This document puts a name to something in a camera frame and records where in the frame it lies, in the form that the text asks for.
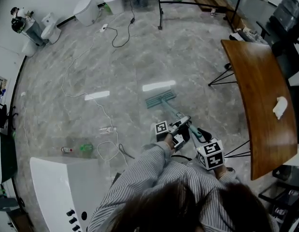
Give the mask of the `wooden table black legs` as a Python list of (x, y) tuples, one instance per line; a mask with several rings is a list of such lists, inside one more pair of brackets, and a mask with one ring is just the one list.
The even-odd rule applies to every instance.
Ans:
[[(286, 163), (298, 151), (298, 135), (289, 88), (269, 45), (221, 40), (241, 94), (251, 154), (251, 180)], [(277, 119), (273, 108), (285, 97), (287, 109)]]

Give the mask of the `white cabinet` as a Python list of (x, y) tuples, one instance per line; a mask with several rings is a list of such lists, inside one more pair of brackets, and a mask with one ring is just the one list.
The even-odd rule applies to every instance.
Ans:
[(50, 232), (86, 232), (112, 184), (109, 166), (97, 159), (30, 159), (35, 194)]

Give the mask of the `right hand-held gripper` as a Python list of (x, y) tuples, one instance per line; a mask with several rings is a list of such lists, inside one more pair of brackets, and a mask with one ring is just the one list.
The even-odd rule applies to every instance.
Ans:
[(222, 141), (217, 138), (212, 138), (211, 134), (198, 129), (205, 139), (204, 143), (201, 143), (196, 147), (197, 157), (199, 162), (205, 167), (206, 170), (213, 170), (224, 164), (224, 148)]

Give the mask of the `person's right forearm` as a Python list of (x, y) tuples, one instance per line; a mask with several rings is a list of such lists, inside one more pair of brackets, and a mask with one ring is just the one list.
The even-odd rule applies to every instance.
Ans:
[(214, 174), (216, 178), (224, 185), (240, 183), (235, 170), (231, 167), (221, 165), (214, 169)]

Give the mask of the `black office chair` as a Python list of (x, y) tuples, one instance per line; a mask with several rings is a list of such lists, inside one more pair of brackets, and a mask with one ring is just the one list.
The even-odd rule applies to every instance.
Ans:
[(273, 15), (264, 25), (257, 21), (262, 29), (261, 37), (273, 39), (271, 49), (275, 57), (283, 58), (282, 72), (286, 79), (299, 72), (299, 53), (295, 45), (299, 44), (299, 1), (282, 0)]

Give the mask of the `teal mop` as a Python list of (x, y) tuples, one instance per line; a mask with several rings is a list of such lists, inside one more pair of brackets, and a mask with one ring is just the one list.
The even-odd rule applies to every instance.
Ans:
[[(157, 94), (155, 96), (152, 96), (152, 97), (146, 99), (145, 102), (146, 102), (147, 108), (153, 108), (153, 107), (161, 104), (165, 108), (165, 110), (171, 116), (174, 117), (174, 119), (175, 119), (174, 122), (176, 122), (176, 121), (180, 120), (182, 117), (184, 117), (185, 115), (182, 114), (181, 112), (177, 111), (175, 108), (173, 108), (168, 103), (169, 100), (174, 99), (175, 97), (176, 97), (175, 94), (171, 90), (167, 90), (165, 92), (162, 92), (160, 94)], [(187, 123), (187, 126), (189, 127), (188, 131), (189, 131), (190, 138), (191, 138), (191, 134), (193, 134), (199, 143), (205, 142), (205, 139), (203, 138), (202, 134), (198, 131), (199, 128), (196, 128), (194, 125), (192, 125), (191, 119)]]

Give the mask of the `black metal shelf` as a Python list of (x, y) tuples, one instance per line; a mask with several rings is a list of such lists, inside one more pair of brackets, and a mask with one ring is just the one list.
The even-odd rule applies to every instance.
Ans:
[(258, 197), (270, 204), (280, 232), (299, 232), (299, 167), (281, 165), (272, 176), (275, 182)]

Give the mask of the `grey crumpled clothes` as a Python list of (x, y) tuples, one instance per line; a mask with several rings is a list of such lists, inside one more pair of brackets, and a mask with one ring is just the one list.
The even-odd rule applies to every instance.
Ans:
[(230, 34), (229, 39), (268, 45), (268, 43), (261, 37), (261, 35), (257, 31), (247, 27), (244, 27), (243, 29), (236, 29), (234, 33)]

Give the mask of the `white cylindrical bin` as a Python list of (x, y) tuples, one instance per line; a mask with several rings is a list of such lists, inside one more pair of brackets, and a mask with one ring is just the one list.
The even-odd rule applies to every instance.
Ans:
[(73, 15), (84, 26), (94, 24), (99, 16), (99, 8), (94, 0), (81, 0), (74, 8)]

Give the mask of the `white toilet with tank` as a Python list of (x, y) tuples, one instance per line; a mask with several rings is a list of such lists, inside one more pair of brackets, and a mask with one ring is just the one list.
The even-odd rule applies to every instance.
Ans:
[(41, 38), (48, 40), (51, 44), (57, 42), (60, 37), (61, 29), (57, 27), (57, 18), (53, 12), (50, 12), (42, 19), (42, 24), (45, 26), (42, 31)]

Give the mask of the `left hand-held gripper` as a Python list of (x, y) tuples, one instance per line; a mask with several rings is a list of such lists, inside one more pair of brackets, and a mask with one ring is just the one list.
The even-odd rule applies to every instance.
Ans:
[(189, 127), (187, 123), (190, 121), (190, 116), (184, 116), (180, 120), (168, 124), (167, 121), (163, 121), (154, 125), (156, 140), (159, 142), (165, 139), (167, 134), (172, 135), (172, 142), (174, 144), (175, 151), (180, 150), (185, 143), (190, 139)]

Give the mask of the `white crumpled cloth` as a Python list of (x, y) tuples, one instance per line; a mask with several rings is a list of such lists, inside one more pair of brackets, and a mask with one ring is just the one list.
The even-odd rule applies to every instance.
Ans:
[(273, 108), (273, 113), (276, 115), (277, 119), (280, 120), (285, 110), (287, 109), (288, 102), (283, 96), (277, 98), (277, 104)]

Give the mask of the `black metal rack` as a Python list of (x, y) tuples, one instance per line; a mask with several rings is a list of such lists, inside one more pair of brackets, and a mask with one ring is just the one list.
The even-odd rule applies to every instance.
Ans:
[(163, 27), (162, 27), (162, 15), (163, 15), (163, 10), (161, 8), (161, 4), (163, 3), (167, 3), (167, 4), (189, 4), (189, 5), (197, 5), (197, 6), (206, 6), (206, 7), (209, 7), (209, 8), (213, 8), (213, 9), (220, 9), (222, 10), (223, 13), (227, 14), (227, 12), (231, 12), (233, 13), (232, 15), (232, 18), (231, 19), (228, 19), (227, 15), (225, 15), (224, 17), (224, 20), (226, 20), (229, 24), (229, 26), (231, 27), (232, 29), (232, 32), (235, 32), (235, 29), (233, 27), (233, 21), (235, 19), (235, 16), (237, 14), (237, 10), (238, 10), (238, 7), (239, 7), (239, 4), (240, 4), (240, 1), (241, 0), (237, 0), (237, 3), (236, 3), (236, 7), (235, 9), (228, 9), (227, 7), (223, 7), (223, 6), (219, 6), (219, 5), (211, 5), (211, 4), (205, 4), (205, 3), (198, 3), (198, 2), (185, 2), (185, 1), (161, 1), (161, 0), (158, 0), (158, 4), (159, 4), (159, 25), (158, 25), (158, 29), (159, 30), (162, 30)]

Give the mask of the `grey marble floor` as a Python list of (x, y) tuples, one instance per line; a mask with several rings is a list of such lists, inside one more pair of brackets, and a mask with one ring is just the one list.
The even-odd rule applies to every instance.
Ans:
[[(57, 43), (26, 60), (14, 95), (15, 183), (34, 232), (48, 232), (48, 227), (34, 192), (30, 159), (60, 156), (60, 149), (70, 146), (73, 156), (109, 166), (113, 180), (149, 142), (151, 125), (169, 120), (162, 107), (145, 105), (165, 89), (176, 94), (171, 104), (222, 140), (226, 152), (249, 150), (239, 88), (208, 86), (227, 62), (220, 43), (229, 37), (227, 22), (197, 6), (169, 4), (163, 11), (162, 30), (155, 0), (120, 15), (103, 11), (89, 27), (72, 20), (62, 27)], [(100, 134), (105, 127), (117, 131)], [(93, 151), (80, 151), (83, 144), (92, 144)]]

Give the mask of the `person's left forearm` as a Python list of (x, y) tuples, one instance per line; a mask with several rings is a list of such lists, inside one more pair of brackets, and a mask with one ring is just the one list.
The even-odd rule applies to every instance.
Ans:
[(150, 145), (150, 148), (122, 174), (123, 187), (131, 192), (151, 188), (174, 153), (172, 140), (173, 136), (169, 133), (163, 141)]

